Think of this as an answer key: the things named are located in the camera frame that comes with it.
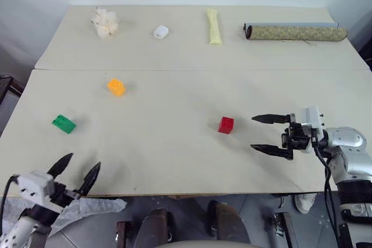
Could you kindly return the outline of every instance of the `orange lego block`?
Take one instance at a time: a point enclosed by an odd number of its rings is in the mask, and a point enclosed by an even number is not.
[[[116,96],[122,96],[122,94],[126,91],[123,83],[115,78],[109,81],[107,87],[112,92],[112,94]]]

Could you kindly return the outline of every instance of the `red lego block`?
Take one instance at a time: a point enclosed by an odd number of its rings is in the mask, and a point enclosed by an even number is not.
[[[230,134],[230,132],[234,128],[234,119],[229,117],[222,117],[220,126],[219,126],[219,132]]]

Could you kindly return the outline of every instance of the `person's leg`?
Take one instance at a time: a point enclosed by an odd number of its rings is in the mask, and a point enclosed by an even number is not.
[[[296,209],[302,214],[307,214],[314,205],[316,195],[317,193],[294,195]]]
[[[243,220],[231,206],[211,201],[208,206],[208,221],[206,230],[213,235],[217,231],[218,240],[251,243]]]
[[[135,239],[135,248],[152,248],[168,243],[167,214],[165,209],[150,212],[144,219]]]

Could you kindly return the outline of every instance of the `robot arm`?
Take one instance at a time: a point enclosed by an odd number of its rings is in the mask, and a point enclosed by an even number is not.
[[[73,200],[88,194],[98,177],[101,163],[89,171],[79,189],[70,191],[64,184],[54,181],[67,167],[72,155],[70,153],[63,156],[46,174],[33,171],[30,174],[16,176],[15,182],[19,186],[20,196],[35,205],[31,209],[25,209],[13,228],[0,236],[0,248],[44,247],[52,230],[51,225],[62,210]]]
[[[339,226],[343,247],[356,243],[372,243],[372,158],[366,152],[367,141],[349,127],[322,129],[318,108],[301,111],[301,123],[294,114],[265,114],[253,117],[262,123],[289,123],[282,134],[282,148],[272,145],[251,145],[272,156],[293,160],[293,150],[309,152],[311,147],[328,159],[329,169],[338,188],[341,216],[346,222]]]

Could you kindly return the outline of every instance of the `rolled mat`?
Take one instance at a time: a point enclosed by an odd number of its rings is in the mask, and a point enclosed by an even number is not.
[[[248,40],[309,40],[342,41],[346,28],[310,26],[248,26],[245,37]]]

